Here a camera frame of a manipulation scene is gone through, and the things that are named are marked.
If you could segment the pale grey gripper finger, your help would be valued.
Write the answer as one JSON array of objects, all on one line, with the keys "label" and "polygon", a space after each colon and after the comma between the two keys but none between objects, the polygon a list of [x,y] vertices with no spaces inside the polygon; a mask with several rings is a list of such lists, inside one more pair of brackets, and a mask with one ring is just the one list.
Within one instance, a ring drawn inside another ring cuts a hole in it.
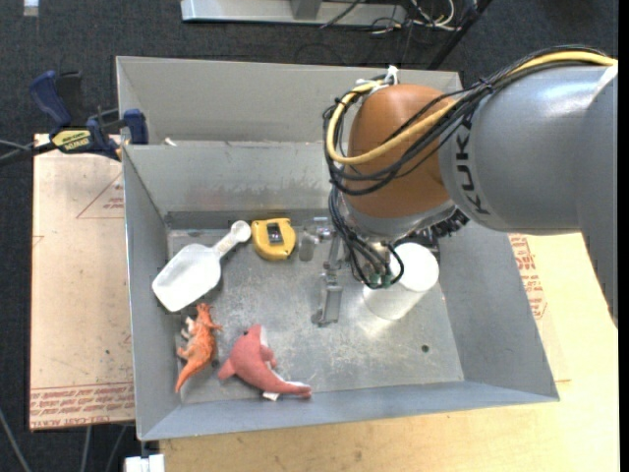
[{"label": "pale grey gripper finger", "polygon": [[340,317],[343,286],[336,272],[327,272],[320,277],[318,307],[311,317],[313,324],[326,326],[336,324]]},{"label": "pale grey gripper finger", "polygon": [[303,227],[299,238],[299,260],[309,262],[315,256],[315,248],[333,238],[333,224],[328,216],[317,216]]}]

